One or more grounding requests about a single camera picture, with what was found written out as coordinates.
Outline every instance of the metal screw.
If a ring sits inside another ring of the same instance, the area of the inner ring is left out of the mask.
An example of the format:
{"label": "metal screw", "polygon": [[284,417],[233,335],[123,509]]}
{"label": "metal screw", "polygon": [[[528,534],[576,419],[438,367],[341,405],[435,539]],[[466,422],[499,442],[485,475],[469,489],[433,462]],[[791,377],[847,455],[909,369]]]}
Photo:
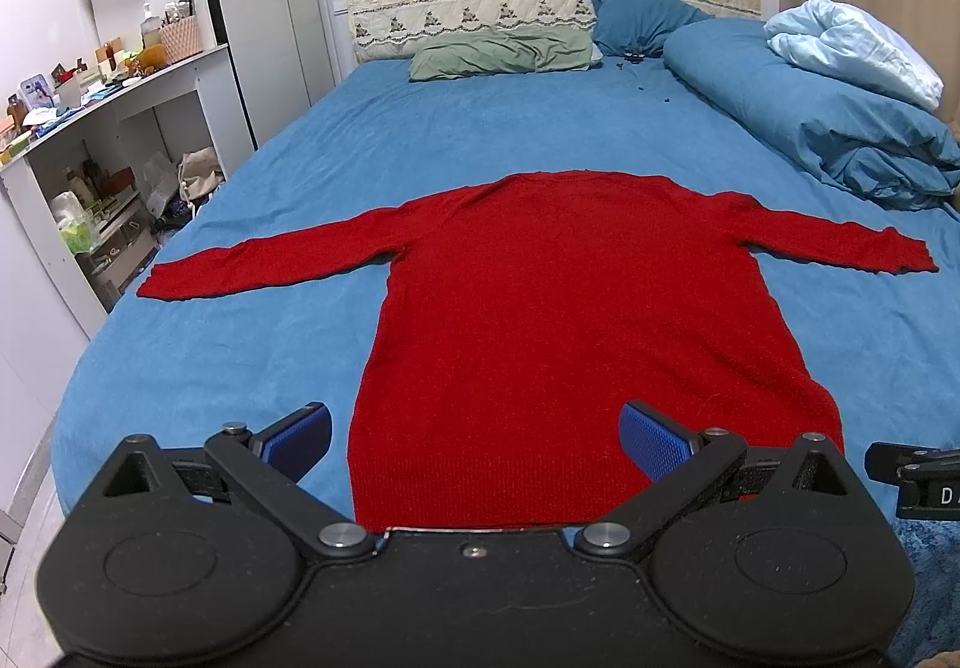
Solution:
{"label": "metal screw", "polygon": [[367,538],[367,531],[354,522],[334,522],[320,530],[320,543],[333,549],[349,549]]}
{"label": "metal screw", "polygon": [[584,528],[584,540],[590,546],[615,549],[630,540],[630,529],[616,522],[596,522]]}
{"label": "metal screw", "polygon": [[487,547],[479,543],[467,543],[460,553],[467,559],[481,559],[487,556]]}

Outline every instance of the red sweater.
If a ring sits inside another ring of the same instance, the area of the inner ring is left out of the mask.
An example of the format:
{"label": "red sweater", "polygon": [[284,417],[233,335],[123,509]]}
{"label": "red sweater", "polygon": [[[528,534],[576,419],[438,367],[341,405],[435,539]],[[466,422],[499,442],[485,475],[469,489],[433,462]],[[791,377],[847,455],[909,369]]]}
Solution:
{"label": "red sweater", "polygon": [[937,269],[925,243],[894,229],[573,171],[213,248],[156,265],[137,293],[216,297],[392,255],[350,425],[357,521],[584,522],[647,484],[617,438],[630,399],[755,445],[812,430],[842,443],[837,407],[749,245],[864,270]]}

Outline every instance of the plastic bag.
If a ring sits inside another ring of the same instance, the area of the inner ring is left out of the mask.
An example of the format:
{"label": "plastic bag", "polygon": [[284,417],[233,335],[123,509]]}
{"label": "plastic bag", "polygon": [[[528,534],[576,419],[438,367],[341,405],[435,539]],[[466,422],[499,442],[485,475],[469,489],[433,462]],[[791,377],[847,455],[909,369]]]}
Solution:
{"label": "plastic bag", "polygon": [[163,153],[157,151],[143,167],[139,188],[148,188],[147,212],[153,218],[160,218],[167,203],[176,196],[179,183],[176,180],[176,168]]}
{"label": "plastic bag", "polygon": [[88,254],[97,247],[97,228],[73,191],[54,197],[50,212],[71,254]]}

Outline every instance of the woven basket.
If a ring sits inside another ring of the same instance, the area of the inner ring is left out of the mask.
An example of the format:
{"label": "woven basket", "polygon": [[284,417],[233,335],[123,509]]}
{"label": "woven basket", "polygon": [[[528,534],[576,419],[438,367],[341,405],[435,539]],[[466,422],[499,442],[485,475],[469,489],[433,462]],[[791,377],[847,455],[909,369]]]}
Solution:
{"label": "woven basket", "polygon": [[160,29],[160,41],[167,55],[167,64],[175,64],[203,50],[197,16],[185,17]]}

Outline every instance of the blue bed sheet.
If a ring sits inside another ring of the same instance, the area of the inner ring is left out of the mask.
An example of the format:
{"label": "blue bed sheet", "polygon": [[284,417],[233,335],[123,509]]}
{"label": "blue bed sheet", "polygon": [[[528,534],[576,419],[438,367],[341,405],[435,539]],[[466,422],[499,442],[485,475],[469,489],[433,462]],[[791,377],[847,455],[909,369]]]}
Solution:
{"label": "blue bed sheet", "polygon": [[[660,60],[585,72],[413,84],[408,62],[368,62],[248,161],[161,252],[179,259],[512,172],[662,174],[702,193],[737,190],[793,209],[923,238],[937,274],[875,275],[758,253],[813,377],[832,393],[862,475],[872,441],[960,446],[960,223],[944,209],[889,212],[817,182],[694,94]],[[54,434],[71,508],[115,444],[152,433],[192,446],[323,400],[333,443],[301,485],[352,514],[349,419],[373,345],[386,265],[323,281],[168,304],[128,292],[88,347]],[[871,484],[892,515],[895,492]],[[960,648],[960,532],[896,523],[922,571],[895,652]]]}

